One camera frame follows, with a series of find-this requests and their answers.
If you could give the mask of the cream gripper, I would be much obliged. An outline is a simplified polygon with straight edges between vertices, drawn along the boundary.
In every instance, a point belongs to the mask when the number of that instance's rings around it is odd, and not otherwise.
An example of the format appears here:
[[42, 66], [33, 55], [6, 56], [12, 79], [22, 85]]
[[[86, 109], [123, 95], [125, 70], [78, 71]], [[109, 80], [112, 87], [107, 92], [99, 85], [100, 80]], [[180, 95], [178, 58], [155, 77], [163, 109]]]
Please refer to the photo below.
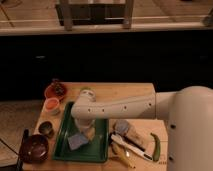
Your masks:
[[95, 136], [95, 120], [94, 119], [75, 119], [74, 120], [78, 130], [83, 133], [89, 140]]

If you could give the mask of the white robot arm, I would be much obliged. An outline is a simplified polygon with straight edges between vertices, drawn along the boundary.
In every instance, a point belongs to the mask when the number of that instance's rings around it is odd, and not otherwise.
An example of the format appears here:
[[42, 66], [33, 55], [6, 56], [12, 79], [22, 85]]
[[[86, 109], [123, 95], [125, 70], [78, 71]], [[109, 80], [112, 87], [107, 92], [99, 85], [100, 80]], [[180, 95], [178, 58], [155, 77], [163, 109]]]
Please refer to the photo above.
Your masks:
[[167, 171], [213, 171], [212, 88], [190, 86], [108, 102], [98, 102], [95, 93], [85, 89], [71, 115], [78, 119], [166, 119]]

